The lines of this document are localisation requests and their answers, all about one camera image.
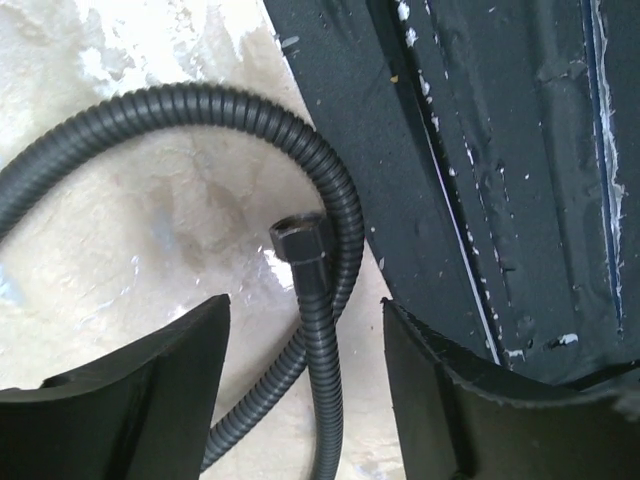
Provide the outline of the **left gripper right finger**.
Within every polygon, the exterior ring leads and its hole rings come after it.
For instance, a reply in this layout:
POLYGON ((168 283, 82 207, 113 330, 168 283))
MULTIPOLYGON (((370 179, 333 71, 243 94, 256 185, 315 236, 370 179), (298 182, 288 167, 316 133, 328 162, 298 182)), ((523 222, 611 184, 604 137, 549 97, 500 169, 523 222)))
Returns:
POLYGON ((639 388, 544 384, 382 302, 408 479, 636 479, 639 388))

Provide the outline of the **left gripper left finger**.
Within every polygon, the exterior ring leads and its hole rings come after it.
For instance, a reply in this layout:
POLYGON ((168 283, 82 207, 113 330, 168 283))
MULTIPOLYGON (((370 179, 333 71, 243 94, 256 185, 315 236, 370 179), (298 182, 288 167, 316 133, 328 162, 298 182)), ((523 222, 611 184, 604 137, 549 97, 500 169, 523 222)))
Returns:
POLYGON ((217 295, 37 389, 3 390, 2 478, 198 478, 229 333, 217 295))

